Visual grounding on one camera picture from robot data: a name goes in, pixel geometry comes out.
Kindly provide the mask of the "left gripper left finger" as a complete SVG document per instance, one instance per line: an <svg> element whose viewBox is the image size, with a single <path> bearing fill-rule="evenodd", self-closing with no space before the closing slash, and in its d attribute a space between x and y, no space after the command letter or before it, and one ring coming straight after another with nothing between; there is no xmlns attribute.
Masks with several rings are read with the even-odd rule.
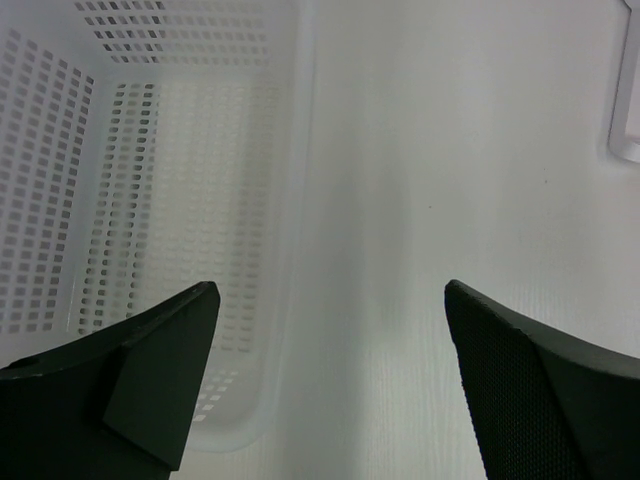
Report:
<svg viewBox="0 0 640 480"><path fill-rule="evenodd" d="M180 468L220 307L200 282L1 370L4 479L167 479Z"/></svg>

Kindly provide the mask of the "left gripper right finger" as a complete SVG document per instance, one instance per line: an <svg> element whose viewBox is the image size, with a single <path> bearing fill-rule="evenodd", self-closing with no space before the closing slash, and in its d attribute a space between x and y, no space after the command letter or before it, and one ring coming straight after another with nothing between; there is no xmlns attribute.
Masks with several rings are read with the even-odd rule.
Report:
<svg viewBox="0 0 640 480"><path fill-rule="evenodd" d="M638 359L458 280L444 305L487 478L638 478Z"/></svg>

